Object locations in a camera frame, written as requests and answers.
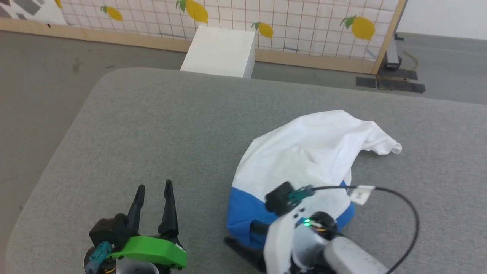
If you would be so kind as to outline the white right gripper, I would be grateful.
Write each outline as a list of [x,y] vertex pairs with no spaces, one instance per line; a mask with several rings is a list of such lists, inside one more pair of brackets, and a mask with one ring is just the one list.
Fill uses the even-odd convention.
[[305,207],[297,207],[279,217],[270,226],[265,223],[251,223],[249,231],[267,235],[263,249],[242,245],[232,237],[225,237],[224,243],[238,256],[266,274],[292,274],[306,272],[306,227],[303,225]]

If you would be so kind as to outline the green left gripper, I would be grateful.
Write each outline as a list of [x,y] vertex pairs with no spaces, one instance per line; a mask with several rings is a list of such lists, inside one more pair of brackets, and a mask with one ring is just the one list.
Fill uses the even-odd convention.
[[[170,179],[165,181],[164,198],[164,212],[158,234],[163,238],[176,238],[179,235],[179,227],[173,183]],[[181,246],[161,238],[139,236],[144,200],[145,186],[139,185],[127,214],[127,228],[131,236],[135,237],[130,237],[122,250],[110,253],[110,258],[115,260],[115,269],[117,271],[171,271],[186,268],[187,253]]]

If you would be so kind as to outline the white and blue garment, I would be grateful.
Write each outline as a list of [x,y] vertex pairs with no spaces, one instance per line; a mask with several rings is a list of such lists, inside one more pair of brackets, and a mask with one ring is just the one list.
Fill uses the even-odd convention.
[[265,196],[284,182],[293,188],[345,186],[361,151],[400,154],[402,146],[375,122],[333,110],[301,116],[254,139],[236,169],[226,227],[245,246],[262,249],[266,236],[251,224],[270,225]]

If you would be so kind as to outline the white box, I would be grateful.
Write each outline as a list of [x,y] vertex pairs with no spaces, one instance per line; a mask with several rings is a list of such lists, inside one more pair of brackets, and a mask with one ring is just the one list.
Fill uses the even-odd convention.
[[180,70],[251,78],[254,64],[254,32],[199,26]]

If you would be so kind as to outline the lemon-pattern grid partition panel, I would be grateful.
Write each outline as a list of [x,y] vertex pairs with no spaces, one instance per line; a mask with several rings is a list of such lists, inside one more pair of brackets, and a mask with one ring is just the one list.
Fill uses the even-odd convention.
[[407,0],[0,0],[0,30],[188,52],[252,33],[257,61],[375,75]]

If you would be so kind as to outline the grey partition stand foot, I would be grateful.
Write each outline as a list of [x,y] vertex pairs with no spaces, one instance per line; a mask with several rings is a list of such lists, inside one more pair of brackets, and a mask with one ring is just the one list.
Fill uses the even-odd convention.
[[385,62],[384,66],[386,69],[390,71],[396,71],[397,69],[400,68],[402,64],[402,58],[397,52],[397,45],[396,41],[403,41],[403,38],[400,38],[397,36],[397,34],[394,34],[394,37],[392,38],[391,42],[388,45],[388,49],[386,50],[385,54]]

